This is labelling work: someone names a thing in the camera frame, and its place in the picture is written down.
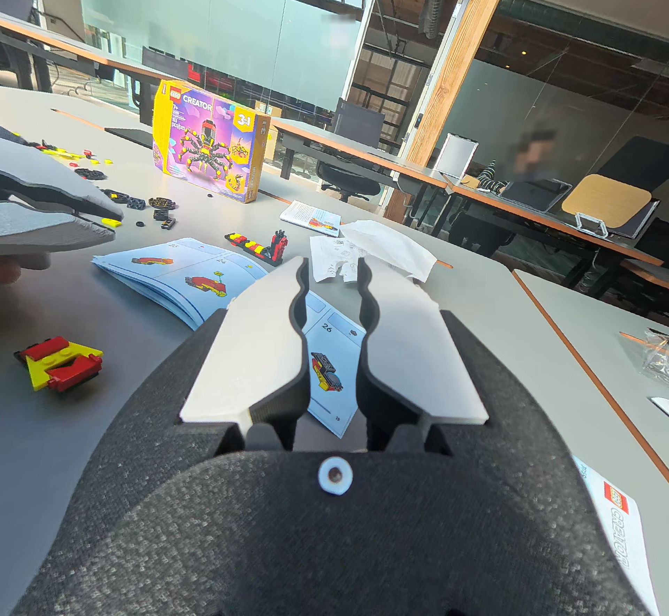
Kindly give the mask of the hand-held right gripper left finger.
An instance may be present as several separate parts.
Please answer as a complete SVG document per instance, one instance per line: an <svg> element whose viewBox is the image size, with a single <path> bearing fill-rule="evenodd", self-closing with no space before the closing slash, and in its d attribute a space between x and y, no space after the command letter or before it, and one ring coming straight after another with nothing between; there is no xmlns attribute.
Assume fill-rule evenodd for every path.
<svg viewBox="0 0 669 616"><path fill-rule="evenodd" d="M308 259L296 256L230 302L179 418L185 425L272 425L294 437L310 404Z"/></svg>

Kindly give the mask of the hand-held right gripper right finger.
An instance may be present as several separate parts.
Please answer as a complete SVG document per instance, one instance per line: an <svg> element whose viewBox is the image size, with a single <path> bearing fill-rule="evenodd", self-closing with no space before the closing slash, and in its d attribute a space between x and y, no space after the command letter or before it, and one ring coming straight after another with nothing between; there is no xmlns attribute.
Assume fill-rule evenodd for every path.
<svg viewBox="0 0 669 616"><path fill-rule="evenodd" d="M421 286L375 257L359 259L365 330L356 401L379 429L484 425L489 414L446 325Z"/></svg>

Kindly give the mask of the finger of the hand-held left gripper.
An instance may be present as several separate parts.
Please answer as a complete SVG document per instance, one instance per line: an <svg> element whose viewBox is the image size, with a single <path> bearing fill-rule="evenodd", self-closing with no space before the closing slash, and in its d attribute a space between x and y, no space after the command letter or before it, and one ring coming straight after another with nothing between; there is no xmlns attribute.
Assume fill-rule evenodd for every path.
<svg viewBox="0 0 669 616"><path fill-rule="evenodd" d="M33 147L1 140L1 202L15 197L46 212L122 221L124 213L91 181Z"/></svg>
<svg viewBox="0 0 669 616"><path fill-rule="evenodd" d="M114 239L112 229L71 214L1 202L2 256L75 251Z"/></svg>

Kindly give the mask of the another person's forearm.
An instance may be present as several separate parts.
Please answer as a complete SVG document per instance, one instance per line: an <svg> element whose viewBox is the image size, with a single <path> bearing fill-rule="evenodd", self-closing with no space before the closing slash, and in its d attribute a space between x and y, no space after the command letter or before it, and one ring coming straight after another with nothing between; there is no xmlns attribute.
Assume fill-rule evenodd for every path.
<svg viewBox="0 0 669 616"><path fill-rule="evenodd" d="M491 160L489 165L480 171L477 190L500 195L508 185L507 181L496 178L496 161Z"/></svg>

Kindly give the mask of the long background desk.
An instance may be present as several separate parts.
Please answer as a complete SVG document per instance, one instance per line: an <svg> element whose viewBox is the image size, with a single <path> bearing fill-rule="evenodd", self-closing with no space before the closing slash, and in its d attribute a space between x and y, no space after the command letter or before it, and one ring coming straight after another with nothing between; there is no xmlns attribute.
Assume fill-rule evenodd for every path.
<svg viewBox="0 0 669 616"><path fill-rule="evenodd" d="M35 24L1 14L1 44L49 60L81 74L102 78L112 70L131 80L130 94L140 111L140 122L153 122L153 87L176 76L155 67L114 56L86 43L43 29Z"/></svg>

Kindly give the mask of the adjoining grey desk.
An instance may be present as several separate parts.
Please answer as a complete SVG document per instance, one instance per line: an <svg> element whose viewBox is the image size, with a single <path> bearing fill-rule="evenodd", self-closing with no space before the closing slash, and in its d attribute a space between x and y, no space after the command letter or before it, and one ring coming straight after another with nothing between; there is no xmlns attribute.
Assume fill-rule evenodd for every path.
<svg viewBox="0 0 669 616"><path fill-rule="evenodd" d="M523 271L513 276L632 437L668 479L668 378L647 367L656 322Z"/></svg>

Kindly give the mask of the background desk with laptop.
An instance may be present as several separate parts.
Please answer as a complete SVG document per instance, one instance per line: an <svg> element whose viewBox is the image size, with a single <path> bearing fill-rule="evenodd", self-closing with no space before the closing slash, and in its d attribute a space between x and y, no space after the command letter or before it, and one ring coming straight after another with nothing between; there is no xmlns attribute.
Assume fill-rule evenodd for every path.
<svg viewBox="0 0 669 616"><path fill-rule="evenodd" d="M562 286L573 290L581 287L591 297L600 298L623 271L631 271L628 261L645 273L654 268L668 270L667 238L662 242L664 248L656 248L656 255L652 255L641 250L641 238L635 244L625 244L613 236L597 238L578 230L573 218L565 222L553 214L463 184L449 183L448 188L447 201L431 231L433 236L449 222L449 243L477 243L478 252L485 257L491 257L510 235L569 253L579 261L564 277Z"/></svg>

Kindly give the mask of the background desk behind box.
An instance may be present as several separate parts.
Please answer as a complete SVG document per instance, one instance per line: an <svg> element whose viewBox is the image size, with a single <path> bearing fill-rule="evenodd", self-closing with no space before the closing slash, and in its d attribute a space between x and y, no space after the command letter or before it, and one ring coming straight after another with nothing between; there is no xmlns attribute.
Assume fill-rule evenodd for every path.
<svg viewBox="0 0 669 616"><path fill-rule="evenodd" d="M282 179L290 178L294 156L299 153L412 195L417 195L420 189L428 185L441 190L453 186L452 182L434 169L421 167L305 122L272 117L271 124L282 135L282 143L286 148L280 174Z"/></svg>

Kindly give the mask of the person's left hand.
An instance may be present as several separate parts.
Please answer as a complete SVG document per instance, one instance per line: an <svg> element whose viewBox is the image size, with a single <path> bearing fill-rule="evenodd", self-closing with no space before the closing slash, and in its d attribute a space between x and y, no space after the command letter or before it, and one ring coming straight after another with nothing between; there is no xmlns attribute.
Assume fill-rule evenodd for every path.
<svg viewBox="0 0 669 616"><path fill-rule="evenodd" d="M1 286L14 284L24 270L42 271L51 265L51 254L11 254L1 256Z"/></svg>

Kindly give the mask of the pile of loose toy bricks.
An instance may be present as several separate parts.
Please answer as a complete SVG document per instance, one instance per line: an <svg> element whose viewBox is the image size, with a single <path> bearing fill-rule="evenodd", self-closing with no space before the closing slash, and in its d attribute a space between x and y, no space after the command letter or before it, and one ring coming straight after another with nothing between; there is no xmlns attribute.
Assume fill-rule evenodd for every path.
<svg viewBox="0 0 669 616"><path fill-rule="evenodd" d="M103 127L102 130L106 134L110 134L118 139L123 139L125 142L139 145L142 148L149 149L151 147L151 135L146 130L126 127ZM47 144L44 140L42 140L41 143L29 142L24 140L20 135L6 131L5 129L2 129L2 133L7 133L7 135L9 135L8 140L33 148L44 156L48 156L49 158L58 161L67 161L69 163L68 166L71 167L71 171L83 180L88 181L89 185L93 185L93 182L108 179L105 173L99 169L85 168L81 166L79 162L81 159L88 160L92 166L100 163L97 156L89 150L84 150L82 153L71 153L56 145ZM177 205L174 201L168 198L156 196L144 200L137 196L130 196L127 193L113 190L112 188L97 187L97 189L104 193L107 199L111 202L125 206L128 209L142 211L152 208L154 210L153 218L161 223L162 229L171 230L177 222L173 214Z"/></svg>

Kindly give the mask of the black red yellow brick assembly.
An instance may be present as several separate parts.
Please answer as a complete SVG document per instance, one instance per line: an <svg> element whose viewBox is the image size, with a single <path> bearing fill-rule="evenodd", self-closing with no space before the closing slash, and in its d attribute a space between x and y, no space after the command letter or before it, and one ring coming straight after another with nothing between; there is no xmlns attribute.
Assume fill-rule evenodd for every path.
<svg viewBox="0 0 669 616"><path fill-rule="evenodd" d="M225 239L232 245L243 249L253 257L268 263L272 267L277 267L283 262L283 254L288 244L288 239L284 230L277 230L272 236L269 245L264 246L240 233L230 233L225 235Z"/></svg>

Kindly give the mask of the open blue instruction booklet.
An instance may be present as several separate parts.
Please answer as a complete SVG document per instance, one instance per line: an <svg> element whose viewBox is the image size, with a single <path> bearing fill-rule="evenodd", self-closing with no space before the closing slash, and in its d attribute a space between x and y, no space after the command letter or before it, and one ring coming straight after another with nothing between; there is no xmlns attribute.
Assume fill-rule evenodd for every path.
<svg viewBox="0 0 669 616"><path fill-rule="evenodd" d="M267 271L257 260L192 238L95 256L92 263L195 330ZM309 413L343 438L357 410L355 381L364 329L313 291L304 327Z"/></svg>

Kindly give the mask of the white crumpled paper bag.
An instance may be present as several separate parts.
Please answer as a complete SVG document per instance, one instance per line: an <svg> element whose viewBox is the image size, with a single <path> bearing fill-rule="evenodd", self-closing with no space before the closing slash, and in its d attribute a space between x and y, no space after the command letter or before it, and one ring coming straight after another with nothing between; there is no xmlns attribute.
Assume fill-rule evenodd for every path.
<svg viewBox="0 0 669 616"><path fill-rule="evenodd" d="M341 234L367 254L425 283L437 258L399 231L374 220L357 220L340 227Z"/></svg>

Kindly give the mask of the white printed paper sheet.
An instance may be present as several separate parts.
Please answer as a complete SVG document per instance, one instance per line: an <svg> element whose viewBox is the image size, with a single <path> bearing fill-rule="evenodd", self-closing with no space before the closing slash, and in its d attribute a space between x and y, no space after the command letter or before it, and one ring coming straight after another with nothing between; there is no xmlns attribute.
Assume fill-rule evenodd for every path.
<svg viewBox="0 0 669 616"><path fill-rule="evenodd" d="M347 238L310 237L310 266L315 282L340 275L344 283L357 281L358 260L367 252Z"/></svg>

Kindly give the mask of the small white instruction booklet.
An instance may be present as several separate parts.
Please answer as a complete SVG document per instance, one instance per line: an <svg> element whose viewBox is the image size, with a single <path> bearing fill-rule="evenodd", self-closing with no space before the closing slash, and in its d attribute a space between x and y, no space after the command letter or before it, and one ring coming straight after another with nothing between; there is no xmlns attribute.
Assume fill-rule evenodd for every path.
<svg viewBox="0 0 669 616"><path fill-rule="evenodd" d="M339 237L340 215L293 200L280 214L280 220L307 228L321 235Z"/></svg>

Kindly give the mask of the purple yellow toy brick box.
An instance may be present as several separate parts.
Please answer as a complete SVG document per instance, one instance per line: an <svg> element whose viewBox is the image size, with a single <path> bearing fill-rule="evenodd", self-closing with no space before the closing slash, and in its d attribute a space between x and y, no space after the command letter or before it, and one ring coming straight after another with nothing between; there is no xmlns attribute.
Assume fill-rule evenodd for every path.
<svg viewBox="0 0 669 616"><path fill-rule="evenodd" d="M185 81L162 80L153 107L153 160L171 177L255 202L271 118Z"/></svg>

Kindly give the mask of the dark laptop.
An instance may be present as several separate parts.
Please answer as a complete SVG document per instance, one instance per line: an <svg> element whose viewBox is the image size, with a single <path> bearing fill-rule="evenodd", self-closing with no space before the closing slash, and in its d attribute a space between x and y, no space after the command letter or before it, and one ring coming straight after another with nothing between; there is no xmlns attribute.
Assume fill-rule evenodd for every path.
<svg viewBox="0 0 669 616"><path fill-rule="evenodd" d="M531 210L546 213L563 199L573 186L558 179L535 179L509 182L500 197Z"/></svg>

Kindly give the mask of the white framed board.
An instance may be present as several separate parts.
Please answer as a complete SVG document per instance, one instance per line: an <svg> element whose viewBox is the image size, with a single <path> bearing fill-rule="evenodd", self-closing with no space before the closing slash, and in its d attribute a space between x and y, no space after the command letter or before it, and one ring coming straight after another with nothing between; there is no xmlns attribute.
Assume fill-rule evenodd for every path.
<svg viewBox="0 0 669 616"><path fill-rule="evenodd" d="M479 146L477 141L448 133L433 169L453 183L466 174Z"/></svg>

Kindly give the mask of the frosted glass partition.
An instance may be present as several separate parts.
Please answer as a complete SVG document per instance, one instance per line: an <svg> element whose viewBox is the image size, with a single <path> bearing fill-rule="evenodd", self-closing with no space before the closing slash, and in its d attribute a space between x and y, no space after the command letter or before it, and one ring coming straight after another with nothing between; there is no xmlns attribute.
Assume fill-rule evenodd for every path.
<svg viewBox="0 0 669 616"><path fill-rule="evenodd" d="M333 110L371 0L82 0L91 30Z"/></svg>

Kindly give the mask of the clear plastic bag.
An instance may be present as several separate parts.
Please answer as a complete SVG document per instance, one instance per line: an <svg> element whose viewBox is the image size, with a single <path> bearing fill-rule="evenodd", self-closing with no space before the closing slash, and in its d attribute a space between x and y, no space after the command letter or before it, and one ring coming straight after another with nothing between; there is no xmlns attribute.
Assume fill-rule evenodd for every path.
<svg viewBox="0 0 669 616"><path fill-rule="evenodd" d="M647 327L643 337L625 332L620 332L620 336L640 345L644 350L644 369L668 384L668 332Z"/></svg>

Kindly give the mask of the closed spider cover instruction booklet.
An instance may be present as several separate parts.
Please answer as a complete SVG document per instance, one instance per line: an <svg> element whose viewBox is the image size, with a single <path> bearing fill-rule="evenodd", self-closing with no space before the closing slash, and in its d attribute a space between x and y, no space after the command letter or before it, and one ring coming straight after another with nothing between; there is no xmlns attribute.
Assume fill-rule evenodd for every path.
<svg viewBox="0 0 669 616"><path fill-rule="evenodd" d="M576 456L579 470L615 558L648 612L659 615L636 501Z"/></svg>

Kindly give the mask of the wooden post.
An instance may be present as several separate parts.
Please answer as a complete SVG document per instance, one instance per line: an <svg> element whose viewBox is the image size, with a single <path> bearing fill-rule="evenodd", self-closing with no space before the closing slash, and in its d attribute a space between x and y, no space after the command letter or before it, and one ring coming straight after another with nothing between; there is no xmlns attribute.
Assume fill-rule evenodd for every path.
<svg viewBox="0 0 669 616"><path fill-rule="evenodd" d="M421 122L409 132L396 162L394 172L404 182L411 180L419 188L447 187L445 178L429 169L428 162L499 1L462 1L452 28L441 43L411 125L415 125L419 115Z"/></svg>

